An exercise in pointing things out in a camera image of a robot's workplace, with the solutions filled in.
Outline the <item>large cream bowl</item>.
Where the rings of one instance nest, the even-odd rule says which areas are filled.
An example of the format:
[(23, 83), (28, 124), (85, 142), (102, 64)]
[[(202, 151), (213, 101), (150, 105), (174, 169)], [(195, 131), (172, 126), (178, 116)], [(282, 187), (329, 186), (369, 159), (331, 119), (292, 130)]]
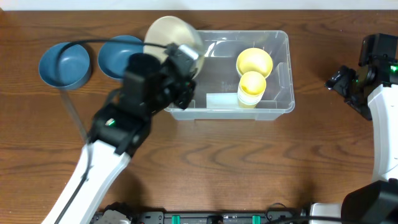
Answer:
[(196, 64), (195, 79), (204, 64), (205, 47), (199, 32), (187, 22), (175, 16), (164, 16), (157, 19), (148, 29), (145, 43), (158, 45), (188, 45), (199, 53)]

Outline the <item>yellow plastic cup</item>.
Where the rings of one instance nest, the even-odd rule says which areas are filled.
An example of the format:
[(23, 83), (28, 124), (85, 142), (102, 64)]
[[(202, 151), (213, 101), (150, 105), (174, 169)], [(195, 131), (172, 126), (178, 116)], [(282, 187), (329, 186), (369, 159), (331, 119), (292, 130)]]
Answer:
[(246, 72), (239, 81), (239, 89), (249, 96), (262, 95), (267, 87), (266, 79), (255, 71)]
[(240, 108), (247, 108), (247, 109), (253, 109), (253, 108), (255, 108), (257, 106), (257, 104), (248, 105), (248, 104), (245, 104), (245, 103), (242, 103), (242, 102), (239, 102), (238, 105), (239, 105)]

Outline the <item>dark blue bowl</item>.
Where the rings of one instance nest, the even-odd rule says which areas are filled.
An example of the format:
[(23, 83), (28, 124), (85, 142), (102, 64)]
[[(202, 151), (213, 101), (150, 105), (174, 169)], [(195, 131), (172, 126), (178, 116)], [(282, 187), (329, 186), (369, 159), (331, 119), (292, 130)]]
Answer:
[(98, 65), (108, 77), (121, 81), (131, 55), (143, 53), (142, 45), (107, 42), (100, 48)]
[(57, 60), (65, 45), (67, 42), (54, 45), (43, 54), (39, 62), (39, 75), (46, 84), (59, 90), (76, 90), (91, 77), (90, 55), (83, 46), (74, 45)]

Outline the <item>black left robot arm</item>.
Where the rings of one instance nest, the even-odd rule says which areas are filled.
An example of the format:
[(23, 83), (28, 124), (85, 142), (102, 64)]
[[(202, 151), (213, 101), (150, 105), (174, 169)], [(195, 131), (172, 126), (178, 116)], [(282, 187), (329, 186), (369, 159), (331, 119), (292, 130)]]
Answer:
[(204, 50), (188, 44), (161, 47), (129, 57), (122, 86), (111, 91), (96, 112), (76, 168), (44, 223), (89, 223), (117, 176), (150, 134), (152, 117), (173, 103), (186, 109), (193, 99), (194, 76)]

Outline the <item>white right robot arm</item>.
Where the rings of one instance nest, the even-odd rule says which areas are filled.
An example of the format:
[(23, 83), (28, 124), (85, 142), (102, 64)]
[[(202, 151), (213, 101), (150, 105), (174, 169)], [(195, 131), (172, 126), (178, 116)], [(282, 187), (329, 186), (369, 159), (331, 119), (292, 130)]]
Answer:
[(371, 183), (342, 203), (314, 203), (310, 223), (397, 224), (397, 37), (363, 39), (357, 70), (342, 66), (326, 83), (345, 103), (373, 124)]

